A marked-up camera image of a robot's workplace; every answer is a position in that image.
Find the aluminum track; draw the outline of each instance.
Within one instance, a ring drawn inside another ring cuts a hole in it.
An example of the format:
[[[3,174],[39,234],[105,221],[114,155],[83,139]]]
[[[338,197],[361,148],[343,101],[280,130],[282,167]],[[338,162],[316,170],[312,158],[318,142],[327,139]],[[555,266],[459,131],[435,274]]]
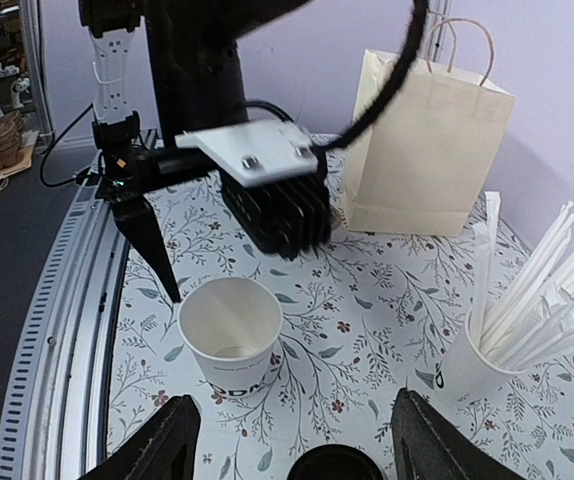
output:
[[[144,135],[153,146],[155,132]],[[1,415],[0,480],[78,479],[106,458],[129,246],[96,190],[79,189],[34,292]]]

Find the paper cup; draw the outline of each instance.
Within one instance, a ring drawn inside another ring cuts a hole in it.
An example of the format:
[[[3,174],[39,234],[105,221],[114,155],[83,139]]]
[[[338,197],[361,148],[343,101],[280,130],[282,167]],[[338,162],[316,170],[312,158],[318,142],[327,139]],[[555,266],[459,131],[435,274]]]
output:
[[[467,321],[445,354],[434,377],[436,398],[447,406],[462,407],[485,398],[525,371],[503,370],[493,365],[474,346]]]
[[[180,333],[214,391],[244,398],[262,388],[283,324],[276,296],[247,278],[194,290],[180,309]]]

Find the floral tablecloth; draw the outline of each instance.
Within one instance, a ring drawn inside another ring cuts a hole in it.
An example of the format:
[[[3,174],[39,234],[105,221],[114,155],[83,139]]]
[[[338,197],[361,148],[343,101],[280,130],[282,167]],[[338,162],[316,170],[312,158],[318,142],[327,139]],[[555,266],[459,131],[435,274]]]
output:
[[[338,204],[342,159],[330,162]],[[133,250],[114,347],[108,451],[171,396],[202,413],[197,479],[282,480],[296,459],[326,443],[358,447],[396,478],[392,404],[408,386],[432,401],[432,373],[461,328],[473,282],[470,226],[458,239],[350,233],[295,262],[261,254],[227,211],[218,181],[151,195],[182,295],[210,278],[254,278],[276,293],[286,324],[267,387],[228,400],[202,380],[176,325],[177,311]],[[492,293],[526,259],[500,229]],[[529,479],[574,479],[574,356],[533,368],[461,410],[432,401],[482,450]]]

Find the woven basket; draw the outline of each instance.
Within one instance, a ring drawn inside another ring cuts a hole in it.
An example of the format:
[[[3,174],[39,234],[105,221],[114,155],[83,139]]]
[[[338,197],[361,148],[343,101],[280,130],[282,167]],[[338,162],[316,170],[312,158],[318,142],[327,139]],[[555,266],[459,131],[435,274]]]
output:
[[[11,118],[12,122],[14,122],[14,125],[16,125],[16,128],[18,129],[18,133],[22,135],[25,131],[25,120],[23,120],[23,116],[20,112],[18,110],[14,110],[13,112],[5,115],[5,117],[7,116]]]
[[[13,115],[0,118],[0,170],[18,163],[22,136]]]

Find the white robotic arm segment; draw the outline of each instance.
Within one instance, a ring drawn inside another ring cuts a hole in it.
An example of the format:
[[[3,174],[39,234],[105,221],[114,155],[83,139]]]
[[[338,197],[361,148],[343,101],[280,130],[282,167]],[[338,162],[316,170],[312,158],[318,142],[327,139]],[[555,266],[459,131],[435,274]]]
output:
[[[15,109],[23,108],[20,94],[26,92],[31,87],[31,82],[27,77],[20,77],[11,84],[11,106]]]
[[[99,123],[112,125],[132,114],[125,91],[129,50],[134,31],[127,29],[105,32],[102,37],[91,36],[94,45],[94,75],[98,83],[94,113]]]

